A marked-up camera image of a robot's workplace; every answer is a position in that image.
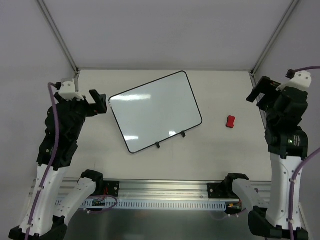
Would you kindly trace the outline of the red bone-shaped eraser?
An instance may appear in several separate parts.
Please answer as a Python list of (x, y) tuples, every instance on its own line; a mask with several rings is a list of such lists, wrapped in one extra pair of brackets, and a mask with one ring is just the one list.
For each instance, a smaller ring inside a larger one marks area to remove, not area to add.
[(233, 129), (235, 127), (235, 120), (236, 120), (235, 116), (229, 115), (227, 117), (227, 122), (226, 122), (225, 126), (229, 129)]

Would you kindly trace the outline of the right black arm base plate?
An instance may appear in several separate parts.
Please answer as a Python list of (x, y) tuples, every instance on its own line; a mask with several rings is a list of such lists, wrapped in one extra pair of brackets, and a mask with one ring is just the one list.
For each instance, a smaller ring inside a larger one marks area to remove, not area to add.
[(234, 196), (227, 191), (227, 188), (220, 182), (207, 183), (207, 195), (209, 199), (233, 199)]

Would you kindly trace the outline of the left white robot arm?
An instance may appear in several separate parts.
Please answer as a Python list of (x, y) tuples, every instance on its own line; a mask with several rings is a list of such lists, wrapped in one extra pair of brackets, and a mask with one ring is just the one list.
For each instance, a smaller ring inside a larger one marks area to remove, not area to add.
[(86, 118), (107, 113), (105, 94), (90, 90), (94, 103), (86, 99), (66, 100), (58, 93), (51, 99), (58, 101), (47, 111), (45, 137), (39, 147), (37, 176), (30, 204), (22, 223), (9, 232), (12, 240), (62, 240), (68, 224), (80, 205), (90, 195), (104, 191), (103, 174), (86, 170), (77, 187), (60, 203), (56, 199), (62, 181), (71, 166), (78, 148)]

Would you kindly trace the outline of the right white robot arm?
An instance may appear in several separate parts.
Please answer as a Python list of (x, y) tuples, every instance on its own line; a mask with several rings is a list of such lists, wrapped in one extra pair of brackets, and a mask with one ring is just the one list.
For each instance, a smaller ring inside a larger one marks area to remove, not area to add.
[(299, 213), (303, 164), (307, 162), (309, 139), (299, 126), (308, 108), (312, 78), (305, 70), (289, 71), (281, 84), (263, 76), (246, 98), (266, 113), (265, 140), (271, 162), (271, 189), (265, 202), (244, 174), (230, 173), (223, 192), (238, 197), (248, 211), (250, 232), (265, 239), (307, 240)]

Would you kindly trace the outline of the white whiteboard black frame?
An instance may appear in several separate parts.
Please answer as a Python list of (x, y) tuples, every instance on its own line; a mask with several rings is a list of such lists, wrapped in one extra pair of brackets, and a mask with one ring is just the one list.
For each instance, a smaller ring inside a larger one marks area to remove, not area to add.
[(200, 126), (203, 118), (183, 70), (108, 99), (127, 150), (136, 154)]

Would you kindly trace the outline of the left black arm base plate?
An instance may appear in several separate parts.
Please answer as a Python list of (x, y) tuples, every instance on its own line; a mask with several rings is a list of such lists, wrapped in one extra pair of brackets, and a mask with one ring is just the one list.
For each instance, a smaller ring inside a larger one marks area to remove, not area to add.
[(118, 197), (120, 191), (120, 182), (116, 180), (104, 180), (103, 181), (103, 193), (113, 197)]

